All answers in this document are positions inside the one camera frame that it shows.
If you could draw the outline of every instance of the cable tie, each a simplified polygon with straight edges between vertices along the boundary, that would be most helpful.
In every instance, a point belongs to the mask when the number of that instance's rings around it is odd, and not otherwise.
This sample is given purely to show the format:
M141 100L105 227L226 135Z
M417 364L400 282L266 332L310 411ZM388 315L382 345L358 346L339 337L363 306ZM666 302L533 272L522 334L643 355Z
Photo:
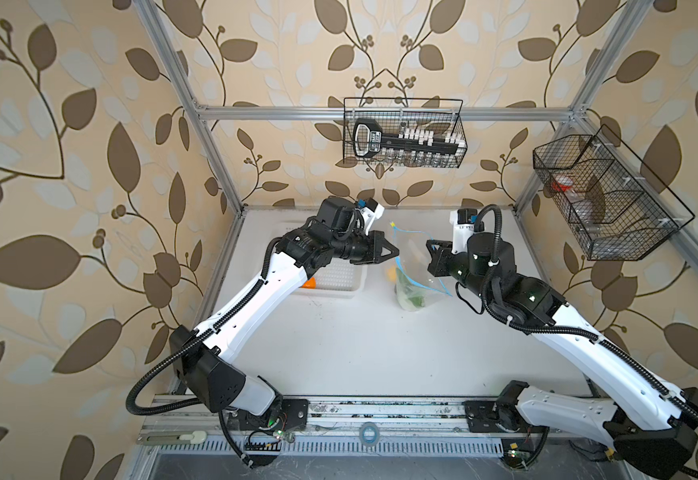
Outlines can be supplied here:
M667 400L667 401L668 401L669 399L671 399L672 397L679 397L679 396L678 396L674 391L672 391L672 390L669 390L668 393L666 393L666 394L659 393L658 396L660 396L662 400Z

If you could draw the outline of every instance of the wire basket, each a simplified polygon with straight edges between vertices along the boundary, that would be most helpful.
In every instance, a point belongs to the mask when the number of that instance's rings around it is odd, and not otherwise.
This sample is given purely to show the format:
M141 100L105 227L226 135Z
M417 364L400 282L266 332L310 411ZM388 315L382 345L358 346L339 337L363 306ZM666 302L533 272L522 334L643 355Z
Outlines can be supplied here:
M344 98L344 158L458 168L469 148L461 106L441 98Z
M695 215L666 183L604 125L595 135L568 135L533 150L533 168L588 260L641 260ZM613 153L639 160L632 174ZM682 210L670 213L664 202Z

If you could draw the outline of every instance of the yellow object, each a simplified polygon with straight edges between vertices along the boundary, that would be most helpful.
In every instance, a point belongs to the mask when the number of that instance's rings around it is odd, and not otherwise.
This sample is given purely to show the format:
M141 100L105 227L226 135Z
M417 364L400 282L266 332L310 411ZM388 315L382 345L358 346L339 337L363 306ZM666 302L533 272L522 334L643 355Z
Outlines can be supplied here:
M386 278L389 279L391 283L396 282L396 265L392 265L386 269Z

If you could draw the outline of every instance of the blue tape roll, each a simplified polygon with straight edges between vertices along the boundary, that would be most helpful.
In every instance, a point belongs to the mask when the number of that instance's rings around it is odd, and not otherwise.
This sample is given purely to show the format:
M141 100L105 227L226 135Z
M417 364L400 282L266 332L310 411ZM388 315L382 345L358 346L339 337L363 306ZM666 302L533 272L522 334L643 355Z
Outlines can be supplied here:
M372 430L375 434L372 440L365 438L365 432L368 430ZM378 429L378 426L373 422L363 423L362 427L360 427L360 443L365 447L372 447L377 444L379 440L381 440L381 430Z

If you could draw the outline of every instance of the white plastic tray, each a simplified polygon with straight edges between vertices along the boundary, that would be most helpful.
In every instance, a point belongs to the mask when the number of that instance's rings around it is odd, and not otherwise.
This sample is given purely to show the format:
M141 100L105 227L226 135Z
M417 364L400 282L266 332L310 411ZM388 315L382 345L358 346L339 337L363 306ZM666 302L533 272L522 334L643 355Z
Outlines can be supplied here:
M275 227L274 236L285 235L302 225L282 222ZM316 288L299 288L293 294L351 298L363 289L366 276L367 265L352 265L348 260L334 258L328 266L320 268L314 274Z

